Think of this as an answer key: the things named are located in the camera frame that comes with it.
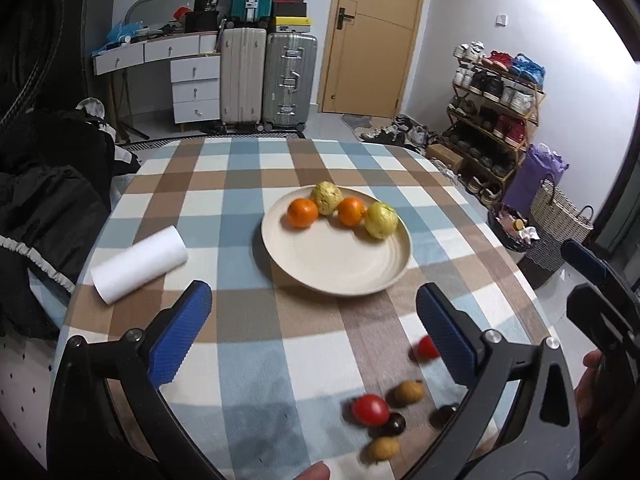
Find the person's right hand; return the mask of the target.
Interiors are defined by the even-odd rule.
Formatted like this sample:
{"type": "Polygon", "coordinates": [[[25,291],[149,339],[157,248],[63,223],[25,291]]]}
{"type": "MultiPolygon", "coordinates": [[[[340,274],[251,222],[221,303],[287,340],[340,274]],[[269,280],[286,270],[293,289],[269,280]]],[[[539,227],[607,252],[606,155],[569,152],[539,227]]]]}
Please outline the person's right hand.
{"type": "Polygon", "coordinates": [[[584,374],[574,390],[580,420],[585,420],[596,405],[596,379],[602,358],[603,353],[596,349],[588,352],[582,359],[584,374]]]}

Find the person's left hand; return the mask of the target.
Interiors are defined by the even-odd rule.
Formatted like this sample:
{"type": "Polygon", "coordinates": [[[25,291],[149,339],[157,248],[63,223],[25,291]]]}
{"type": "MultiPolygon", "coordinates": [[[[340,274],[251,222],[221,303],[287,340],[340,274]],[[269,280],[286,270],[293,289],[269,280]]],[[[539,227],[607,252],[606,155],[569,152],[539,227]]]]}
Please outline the person's left hand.
{"type": "Polygon", "coordinates": [[[318,462],[298,474],[294,480],[329,480],[331,471],[325,462],[318,462]]]}

